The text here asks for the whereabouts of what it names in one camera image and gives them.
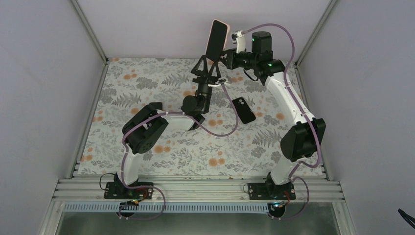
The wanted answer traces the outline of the black phone case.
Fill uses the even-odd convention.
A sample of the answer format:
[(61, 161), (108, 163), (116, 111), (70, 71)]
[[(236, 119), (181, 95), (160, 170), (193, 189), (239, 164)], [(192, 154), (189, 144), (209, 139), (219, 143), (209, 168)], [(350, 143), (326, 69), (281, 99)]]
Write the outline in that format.
[(238, 117), (243, 124), (248, 124), (256, 120), (255, 114), (243, 97), (232, 100), (232, 103), (235, 106)]

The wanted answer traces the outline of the magenta phone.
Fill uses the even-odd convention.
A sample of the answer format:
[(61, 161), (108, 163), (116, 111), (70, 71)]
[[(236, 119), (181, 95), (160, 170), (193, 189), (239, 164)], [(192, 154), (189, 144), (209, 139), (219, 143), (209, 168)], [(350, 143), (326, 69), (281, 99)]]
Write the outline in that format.
[(156, 110), (162, 110), (163, 109), (163, 105), (162, 102), (151, 102), (149, 103), (149, 105)]

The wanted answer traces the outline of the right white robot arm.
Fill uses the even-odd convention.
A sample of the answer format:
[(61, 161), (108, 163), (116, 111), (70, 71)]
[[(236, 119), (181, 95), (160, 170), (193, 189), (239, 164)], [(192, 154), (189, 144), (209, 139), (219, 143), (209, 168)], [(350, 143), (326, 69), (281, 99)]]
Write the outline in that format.
[(278, 199), (284, 191), (289, 191), (288, 187), (294, 180), (293, 175), (300, 165), (309, 168), (320, 166), (321, 141), (326, 123), (322, 118), (316, 119), (295, 93), (288, 76), (289, 66), (273, 58), (271, 34), (265, 31), (254, 32), (250, 52), (246, 50), (244, 35), (243, 31), (231, 35), (236, 48), (225, 51), (222, 62), (230, 70), (253, 70), (291, 124), (280, 141), (283, 156), (268, 173), (265, 183), (260, 186), (270, 199)]

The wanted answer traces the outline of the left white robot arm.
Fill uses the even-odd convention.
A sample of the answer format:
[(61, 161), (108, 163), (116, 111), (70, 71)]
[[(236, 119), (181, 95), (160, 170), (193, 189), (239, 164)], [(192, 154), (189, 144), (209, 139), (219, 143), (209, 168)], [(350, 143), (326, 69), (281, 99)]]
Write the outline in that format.
[(212, 88), (220, 84), (218, 62), (208, 65), (208, 59), (203, 55), (191, 73), (196, 76), (193, 82), (198, 87), (194, 95), (183, 99), (180, 111), (164, 112), (162, 103), (153, 102), (144, 106), (122, 128), (125, 154), (117, 173), (116, 190), (123, 198), (136, 193), (138, 167), (135, 161), (139, 154), (151, 150), (165, 132), (195, 130), (204, 122), (204, 115), (209, 112)]

